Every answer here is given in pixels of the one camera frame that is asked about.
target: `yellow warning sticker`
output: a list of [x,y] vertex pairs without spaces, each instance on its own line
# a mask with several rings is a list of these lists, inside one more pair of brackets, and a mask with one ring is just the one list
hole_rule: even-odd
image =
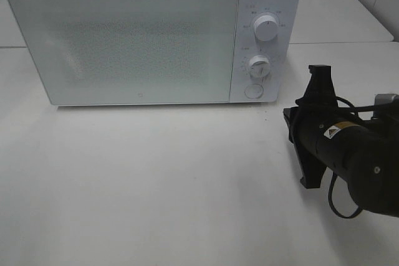
[[324,132],[324,136],[329,139],[332,139],[339,131],[353,126],[359,126],[359,125],[352,123],[351,121],[341,121],[340,123],[336,123],[335,125],[332,125],[330,128],[328,128]]

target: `power knob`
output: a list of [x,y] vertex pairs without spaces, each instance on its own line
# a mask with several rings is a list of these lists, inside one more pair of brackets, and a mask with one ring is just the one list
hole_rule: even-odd
[[266,13],[255,18],[252,27],[257,39],[266,42],[277,35],[279,30],[279,21],[276,16]]
[[246,64],[246,69],[254,78],[266,77],[271,71],[269,59],[263,55],[256,55],[249,59]]

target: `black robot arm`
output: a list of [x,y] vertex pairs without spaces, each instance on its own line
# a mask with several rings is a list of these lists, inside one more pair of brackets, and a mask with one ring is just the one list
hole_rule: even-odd
[[[399,96],[383,94],[369,107],[354,107],[335,95],[331,66],[310,65],[312,74],[298,106],[284,109],[289,140],[294,144],[305,188],[319,188],[326,167],[333,172],[329,203],[340,217],[362,209],[399,217]],[[349,107],[339,107],[338,101]],[[374,111],[371,120],[358,112]],[[347,182],[359,206],[351,216],[332,204],[337,176]]]

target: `white microwave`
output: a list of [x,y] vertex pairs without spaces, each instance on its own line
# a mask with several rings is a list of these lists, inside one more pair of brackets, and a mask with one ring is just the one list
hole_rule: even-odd
[[8,0],[54,105],[272,102],[298,0]]

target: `white countertop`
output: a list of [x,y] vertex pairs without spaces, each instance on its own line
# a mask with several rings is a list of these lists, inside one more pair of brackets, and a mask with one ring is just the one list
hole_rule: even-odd
[[[25,45],[6,0],[0,0],[0,47]],[[291,43],[388,42],[393,36],[358,0],[300,0]]]
[[[291,45],[279,101],[52,107],[26,49],[0,49],[2,266],[398,265],[399,226],[305,190],[282,109],[308,64],[356,105],[399,93],[399,44]],[[339,209],[354,209],[339,181]]]

